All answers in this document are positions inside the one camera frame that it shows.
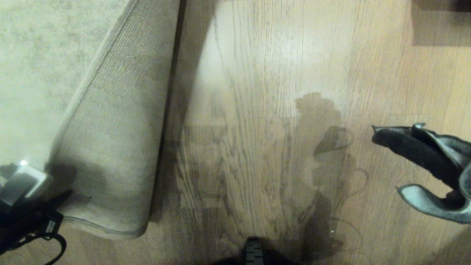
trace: wooden floor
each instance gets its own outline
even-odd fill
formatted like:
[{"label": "wooden floor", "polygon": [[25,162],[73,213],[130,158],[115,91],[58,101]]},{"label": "wooden floor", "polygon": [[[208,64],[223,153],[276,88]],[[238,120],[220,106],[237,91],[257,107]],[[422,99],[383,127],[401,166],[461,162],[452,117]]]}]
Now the wooden floor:
[{"label": "wooden floor", "polygon": [[147,233],[63,227],[59,263],[209,264],[256,235],[308,264],[470,264],[469,226],[395,190],[448,189],[371,143],[414,122],[471,140],[471,13],[424,2],[189,0]]}]

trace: gloved hand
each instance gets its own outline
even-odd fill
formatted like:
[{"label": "gloved hand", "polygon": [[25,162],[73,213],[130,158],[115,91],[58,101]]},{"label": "gloved hand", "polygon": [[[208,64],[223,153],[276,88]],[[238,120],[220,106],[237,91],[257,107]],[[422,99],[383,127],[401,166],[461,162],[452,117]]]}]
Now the gloved hand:
[{"label": "gloved hand", "polygon": [[423,129],[424,125],[373,126],[372,141],[427,169],[453,189],[441,199],[421,185],[410,184],[398,189],[404,201],[424,214],[471,224],[471,143],[436,134]]}]

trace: black strap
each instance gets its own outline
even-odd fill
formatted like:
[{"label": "black strap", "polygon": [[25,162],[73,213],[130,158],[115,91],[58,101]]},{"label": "black strap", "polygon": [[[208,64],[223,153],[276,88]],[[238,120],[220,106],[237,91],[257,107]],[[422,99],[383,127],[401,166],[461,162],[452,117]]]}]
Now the black strap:
[{"label": "black strap", "polygon": [[38,238],[43,238],[43,239],[46,239],[46,240],[51,240],[51,239],[55,239],[57,240],[59,243],[60,243],[60,247],[61,247],[61,250],[60,250],[60,253],[57,257],[55,257],[53,260],[49,261],[48,263],[46,263],[45,265],[52,265],[54,264],[56,261],[58,261],[62,255],[64,254],[65,252],[65,249],[67,248],[67,242],[65,241],[64,237],[57,234],[57,233],[42,233],[42,234],[37,234],[35,236],[26,236],[25,240],[16,244],[14,248],[10,249],[10,250],[13,250],[13,249],[17,249],[17,248],[20,248],[22,247],[23,245],[26,245],[27,243],[33,241],[33,240],[36,240]]}]

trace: black glove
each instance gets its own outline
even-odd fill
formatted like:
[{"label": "black glove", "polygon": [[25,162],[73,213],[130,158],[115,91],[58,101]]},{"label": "black glove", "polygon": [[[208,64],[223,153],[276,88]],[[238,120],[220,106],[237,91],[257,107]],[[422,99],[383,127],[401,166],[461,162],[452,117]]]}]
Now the black glove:
[{"label": "black glove", "polygon": [[427,169],[453,189],[441,199],[421,185],[410,184],[398,189],[404,201],[424,214],[471,224],[471,143],[450,135],[438,135],[423,129],[424,125],[373,126],[372,141]]}]

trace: glove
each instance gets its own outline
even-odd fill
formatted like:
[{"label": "glove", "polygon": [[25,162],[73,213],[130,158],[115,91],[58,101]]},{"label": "glove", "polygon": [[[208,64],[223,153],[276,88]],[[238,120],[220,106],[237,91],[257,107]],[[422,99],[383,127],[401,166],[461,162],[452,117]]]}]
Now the glove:
[{"label": "glove", "polygon": [[427,215],[471,224],[471,143],[451,135],[426,130],[424,123],[412,127],[373,126],[373,143],[389,148],[453,189],[439,198],[418,184],[398,189],[402,199]]}]

